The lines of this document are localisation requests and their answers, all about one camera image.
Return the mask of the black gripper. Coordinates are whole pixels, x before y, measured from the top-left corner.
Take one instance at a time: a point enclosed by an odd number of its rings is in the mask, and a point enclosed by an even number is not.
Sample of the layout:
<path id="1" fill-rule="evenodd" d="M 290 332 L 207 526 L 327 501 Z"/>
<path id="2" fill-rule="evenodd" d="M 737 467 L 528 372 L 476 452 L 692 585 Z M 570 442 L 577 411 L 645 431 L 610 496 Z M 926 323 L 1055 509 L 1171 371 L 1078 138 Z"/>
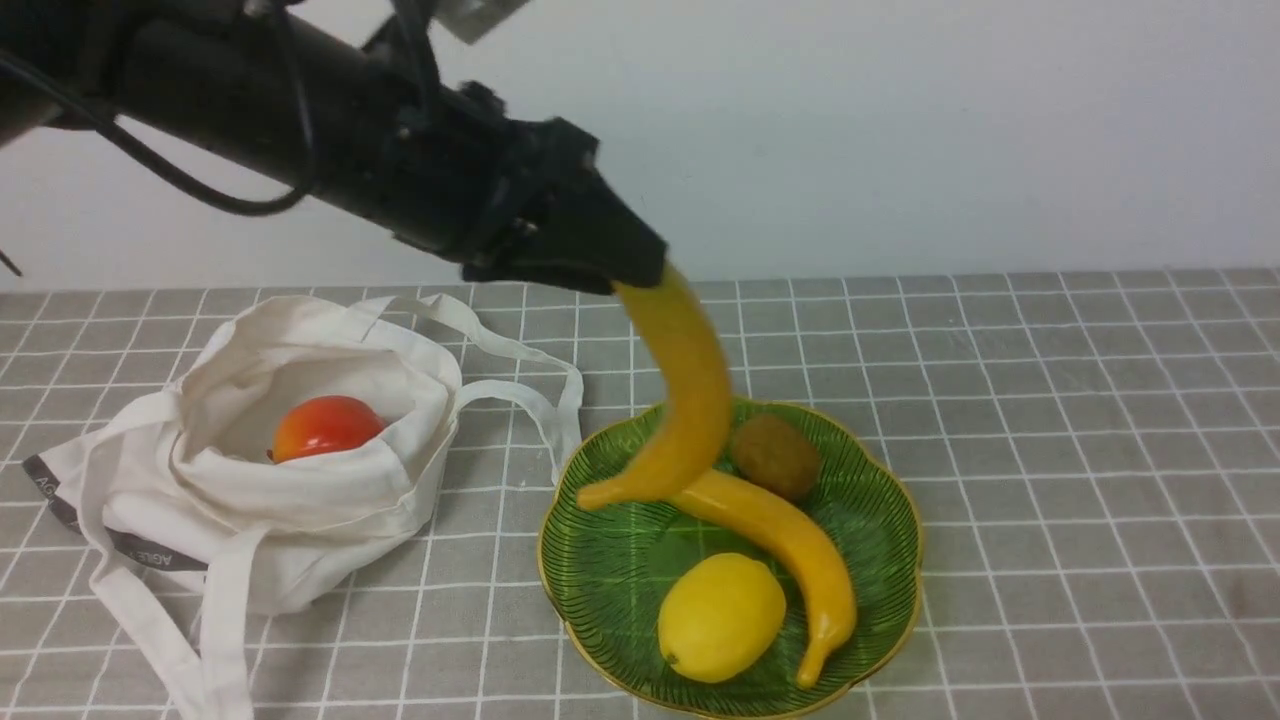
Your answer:
<path id="1" fill-rule="evenodd" d="M 456 264 L 467 282 L 518 281 L 594 295 L 655 288 L 667 242 L 608 184 L 599 140 L 561 117 L 521 120 L 489 87 L 396 82 L 415 211 L 393 237 Z"/>

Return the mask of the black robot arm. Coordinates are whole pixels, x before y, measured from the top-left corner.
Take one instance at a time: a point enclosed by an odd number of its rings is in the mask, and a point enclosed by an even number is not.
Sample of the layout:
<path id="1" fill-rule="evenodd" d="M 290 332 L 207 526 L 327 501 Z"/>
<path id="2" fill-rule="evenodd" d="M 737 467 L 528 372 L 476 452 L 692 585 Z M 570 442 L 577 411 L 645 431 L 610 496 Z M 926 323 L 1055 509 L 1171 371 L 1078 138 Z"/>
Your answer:
<path id="1" fill-rule="evenodd" d="M 5 1 L 3 142 L 92 131 L 237 217 L 314 197 L 472 283 L 609 295 L 664 279 L 667 242 L 608 186 L 598 138 L 521 120 L 440 78 L 435 1 L 396 1 L 364 45 L 289 1 Z"/>

